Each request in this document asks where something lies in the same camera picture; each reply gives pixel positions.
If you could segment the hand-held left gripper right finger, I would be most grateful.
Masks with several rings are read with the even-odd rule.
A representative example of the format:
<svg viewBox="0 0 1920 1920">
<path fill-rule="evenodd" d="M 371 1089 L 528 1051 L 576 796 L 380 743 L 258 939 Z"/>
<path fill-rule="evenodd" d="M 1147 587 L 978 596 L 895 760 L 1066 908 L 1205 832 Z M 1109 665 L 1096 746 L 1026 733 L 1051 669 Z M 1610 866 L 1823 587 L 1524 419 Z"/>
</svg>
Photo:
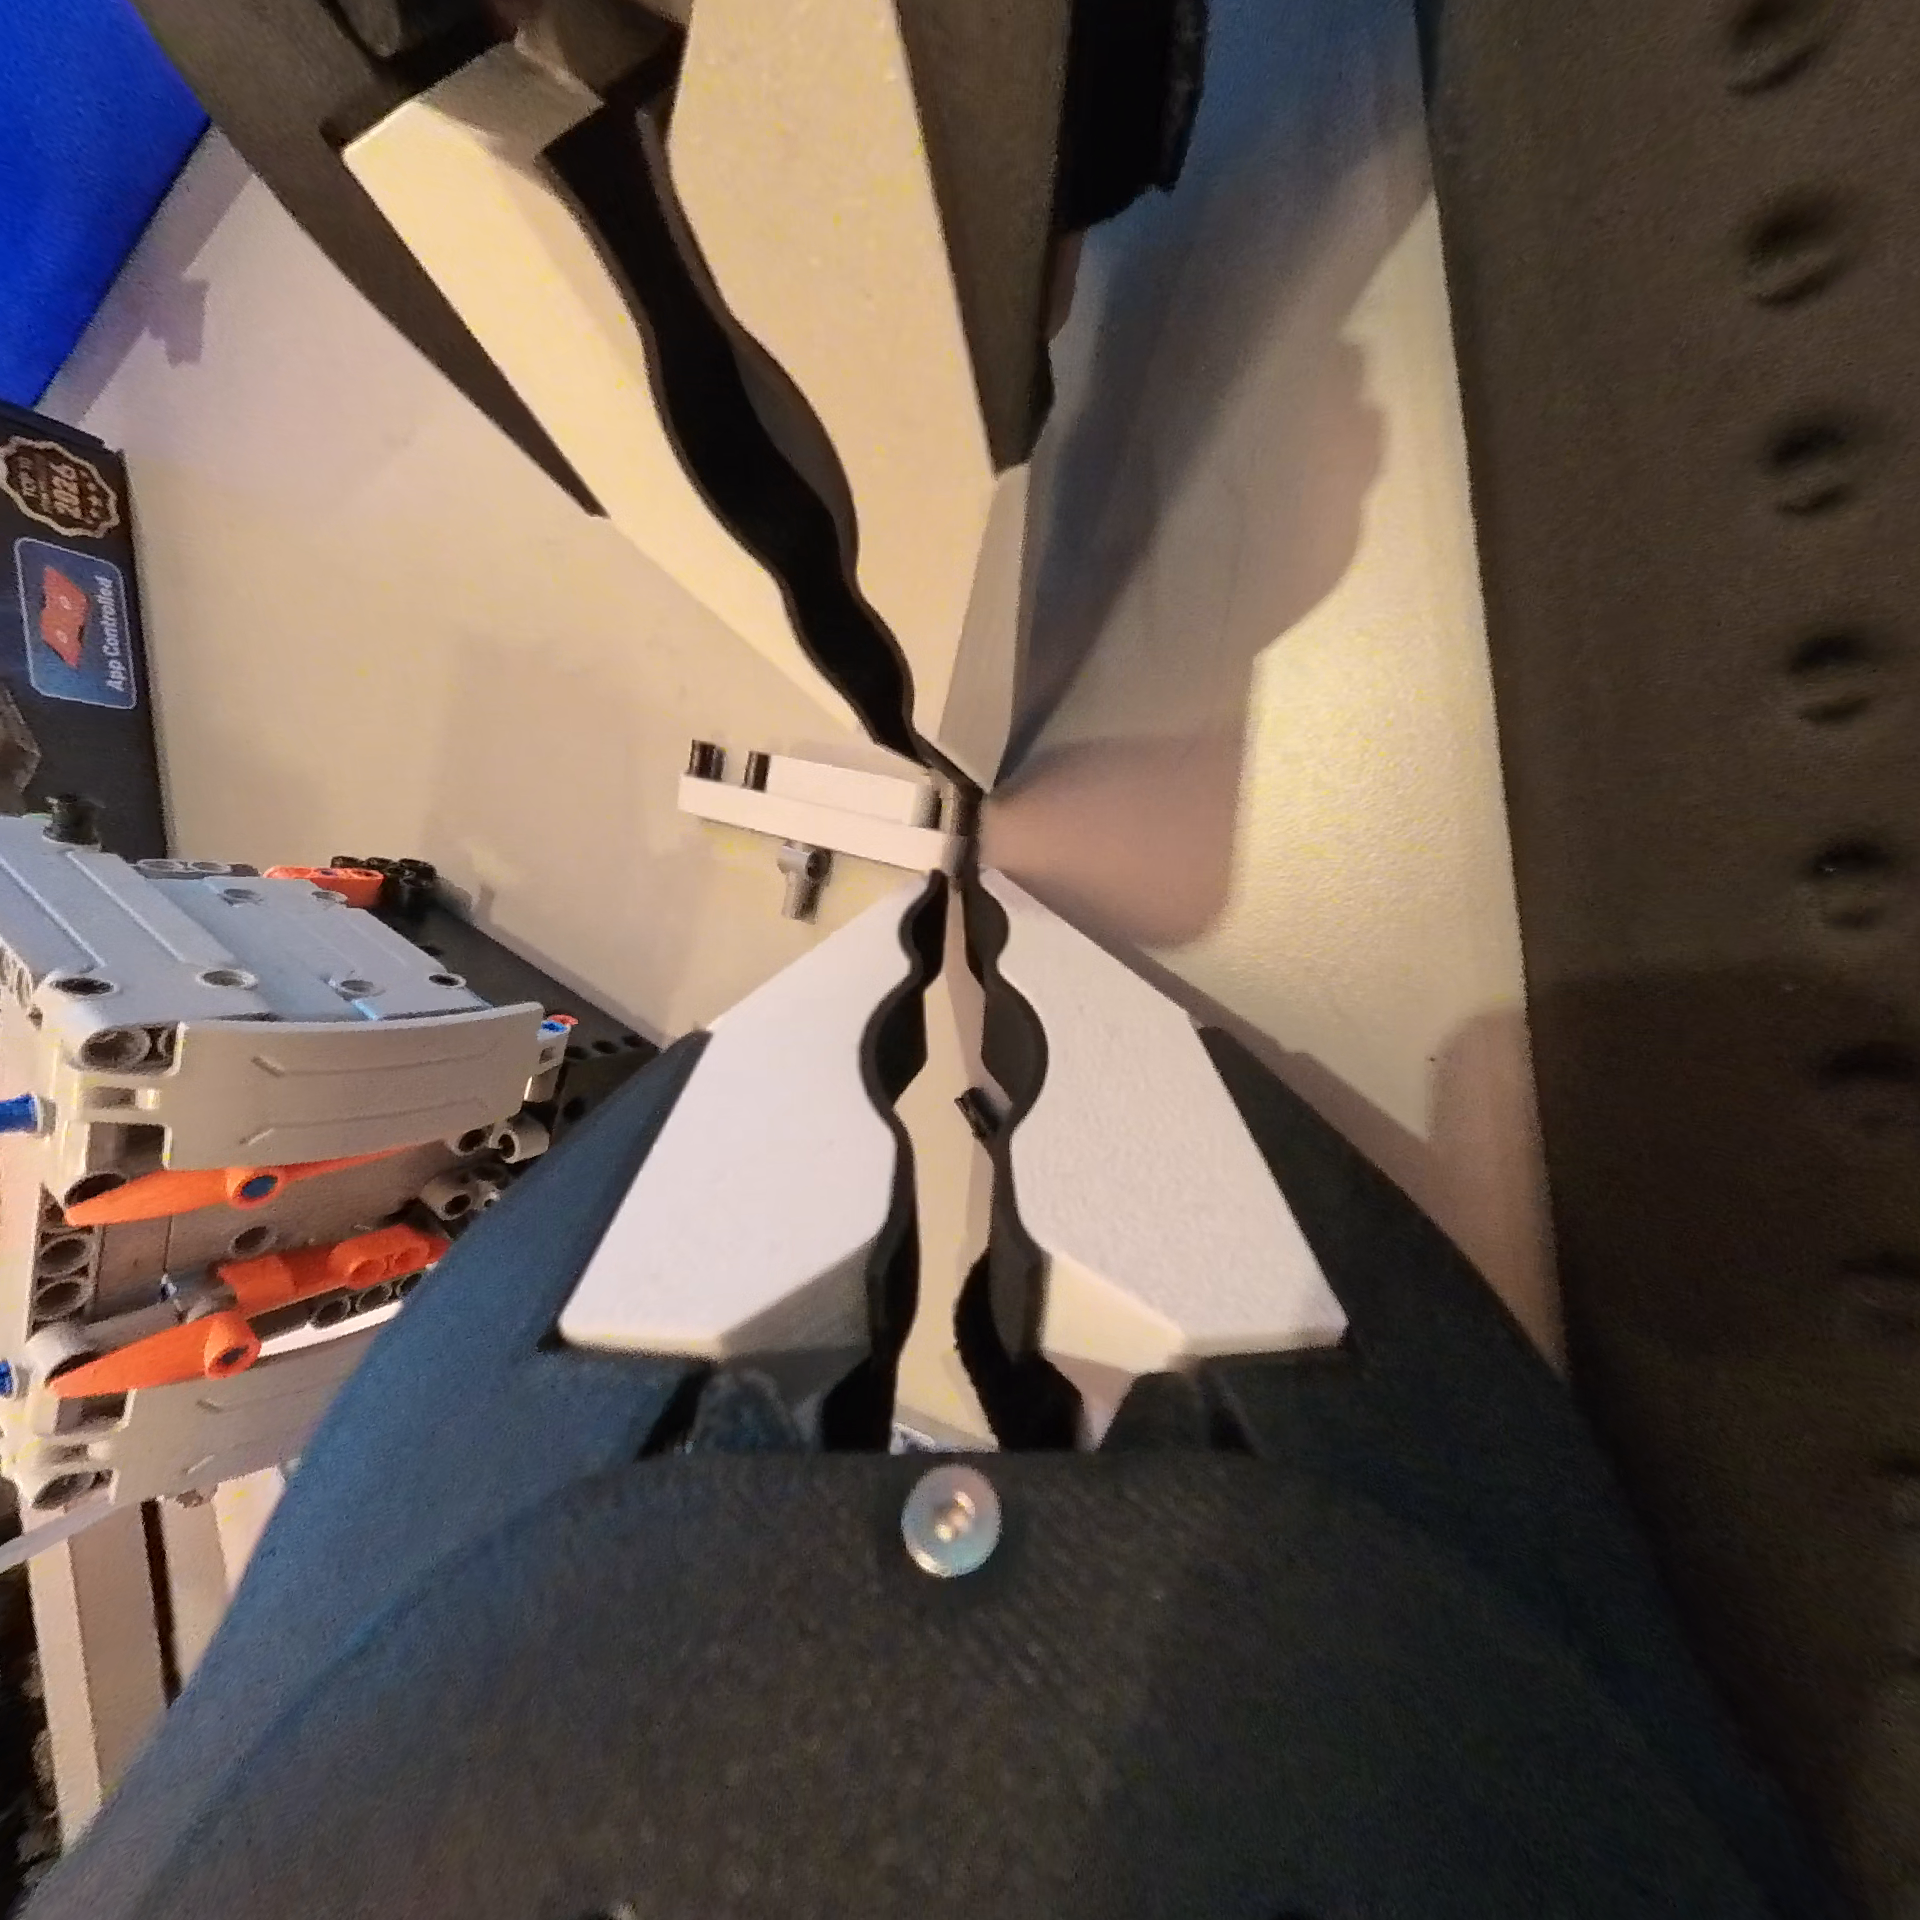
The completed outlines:
<svg viewBox="0 0 1920 1920">
<path fill-rule="evenodd" d="M 1179 1002 L 999 871 L 964 884 L 992 1212 L 961 1357 L 1004 1450 L 1133 1387 L 1332 1353 L 1348 1315 Z"/>
</svg>

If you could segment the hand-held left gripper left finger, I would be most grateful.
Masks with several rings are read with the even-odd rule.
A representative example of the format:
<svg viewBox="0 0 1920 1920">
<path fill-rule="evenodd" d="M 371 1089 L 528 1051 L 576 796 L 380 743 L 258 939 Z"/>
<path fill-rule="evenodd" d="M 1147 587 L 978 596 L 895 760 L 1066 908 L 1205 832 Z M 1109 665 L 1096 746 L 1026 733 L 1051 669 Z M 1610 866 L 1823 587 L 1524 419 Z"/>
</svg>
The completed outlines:
<svg viewBox="0 0 1920 1920">
<path fill-rule="evenodd" d="M 561 1313 L 572 1349 L 762 1376 L 833 1450 L 892 1442 L 921 1291 L 899 1101 L 949 901 L 899 884 L 712 1021 Z"/>
</svg>

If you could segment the short grey beam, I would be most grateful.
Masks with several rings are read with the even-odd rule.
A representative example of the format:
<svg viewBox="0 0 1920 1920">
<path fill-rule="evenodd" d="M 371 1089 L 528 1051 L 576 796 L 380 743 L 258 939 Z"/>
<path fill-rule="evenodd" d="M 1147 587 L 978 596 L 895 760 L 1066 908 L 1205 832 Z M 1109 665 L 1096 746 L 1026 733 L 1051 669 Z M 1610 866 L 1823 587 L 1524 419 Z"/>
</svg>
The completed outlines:
<svg viewBox="0 0 1920 1920">
<path fill-rule="evenodd" d="M 888 826 L 935 828 L 941 820 L 941 793 L 924 775 L 869 773 L 833 761 L 752 753 L 744 784 L 775 801 Z"/>
</svg>

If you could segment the dark toy kit box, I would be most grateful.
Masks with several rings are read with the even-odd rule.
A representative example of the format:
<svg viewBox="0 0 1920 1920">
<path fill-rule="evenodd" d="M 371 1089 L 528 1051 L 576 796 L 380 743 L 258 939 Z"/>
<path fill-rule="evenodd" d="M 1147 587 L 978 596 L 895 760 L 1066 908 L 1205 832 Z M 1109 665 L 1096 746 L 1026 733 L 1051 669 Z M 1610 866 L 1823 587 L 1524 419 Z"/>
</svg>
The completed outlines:
<svg viewBox="0 0 1920 1920">
<path fill-rule="evenodd" d="M 170 852 L 123 457 L 2 408 L 2 812 L 60 796 L 109 852 Z"/>
</svg>

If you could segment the black perforated mat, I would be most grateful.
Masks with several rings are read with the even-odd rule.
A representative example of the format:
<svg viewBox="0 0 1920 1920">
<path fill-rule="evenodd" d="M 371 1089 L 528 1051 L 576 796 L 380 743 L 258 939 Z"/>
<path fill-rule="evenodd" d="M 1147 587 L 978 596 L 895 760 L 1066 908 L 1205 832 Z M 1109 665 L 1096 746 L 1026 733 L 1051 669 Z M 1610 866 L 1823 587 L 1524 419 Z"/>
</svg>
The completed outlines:
<svg viewBox="0 0 1920 1920">
<path fill-rule="evenodd" d="M 1917 4 L 1421 13 L 1576 1383 L 1916 1916 Z"/>
</svg>

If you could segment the long grey beam with pins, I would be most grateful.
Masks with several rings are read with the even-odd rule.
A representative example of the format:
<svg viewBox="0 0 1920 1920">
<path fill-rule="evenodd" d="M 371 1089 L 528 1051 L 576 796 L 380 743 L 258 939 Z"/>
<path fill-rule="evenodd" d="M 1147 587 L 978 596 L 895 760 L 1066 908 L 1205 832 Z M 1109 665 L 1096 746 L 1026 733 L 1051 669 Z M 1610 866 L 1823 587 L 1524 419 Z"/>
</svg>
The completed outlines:
<svg viewBox="0 0 1920 1920">
<path fill-rule="evenodd" d="M 704 826 L 755 832 L 777 844 L 803 841 L 828 849 L 834 858 L 855 858 L 900 874 L 951 875 L 961 868 L 969 841 L 959 829 L 955 802 L 939 786 L 939 826 L 905 828 L 751 792 L 747 756 L 740 761 L 740 778 L 731 779 L 727 756 L 706 740 L 696 743 L 688 770 L 680 779 L 680 810 Z"/>
</svg>

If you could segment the grey orange toy model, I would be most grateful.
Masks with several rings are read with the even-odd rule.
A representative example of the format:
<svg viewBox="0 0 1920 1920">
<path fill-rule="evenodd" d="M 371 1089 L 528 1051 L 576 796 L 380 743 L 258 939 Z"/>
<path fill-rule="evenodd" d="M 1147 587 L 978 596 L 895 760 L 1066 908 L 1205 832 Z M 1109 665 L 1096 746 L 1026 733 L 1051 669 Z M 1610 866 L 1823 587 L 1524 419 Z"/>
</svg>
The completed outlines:
<svg viewBox="0 0 1920 1920">
<path fill-rule="evenodd" d="M 2 828 L 4 1541 L 295 1458 L 377 1333 L 659 1047 L 416 859 Z"/>
</svg>

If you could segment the blue plastic bin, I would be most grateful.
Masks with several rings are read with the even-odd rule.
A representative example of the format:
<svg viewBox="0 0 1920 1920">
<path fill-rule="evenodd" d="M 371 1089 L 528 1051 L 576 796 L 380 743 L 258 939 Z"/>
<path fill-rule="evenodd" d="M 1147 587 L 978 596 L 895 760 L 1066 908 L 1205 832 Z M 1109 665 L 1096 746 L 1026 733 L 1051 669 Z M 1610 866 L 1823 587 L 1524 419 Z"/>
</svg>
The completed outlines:
<svg viewBox="0 0 1920 1920">
<path fill-rule="evenodd" d="M 131 3 L 2 4 L 2 400 L 81 343 L 209 116 Z"/>
</svg>

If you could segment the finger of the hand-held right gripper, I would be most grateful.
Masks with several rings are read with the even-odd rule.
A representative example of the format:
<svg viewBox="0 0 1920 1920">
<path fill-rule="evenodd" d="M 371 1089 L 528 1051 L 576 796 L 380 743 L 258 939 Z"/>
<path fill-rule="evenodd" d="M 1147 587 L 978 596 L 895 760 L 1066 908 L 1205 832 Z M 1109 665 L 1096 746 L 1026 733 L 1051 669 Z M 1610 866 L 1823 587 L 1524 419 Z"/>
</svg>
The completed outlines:
<svg viewBox="0 0 1920 1920">
<path fill-rule="evenodd" d="M 513 36 L 343 146 L 589 504 L 888 753 L 967 786 L 857 583 L 824 421 L 730 313 L 667 163 L 684 36 Z"/>
<path fill-rule="evenodd" d="M 914 732 L 995 784 L 1048 410 L 1053 4 L 692 4 L 667 164 L 840 463 Z"/>
</svg>

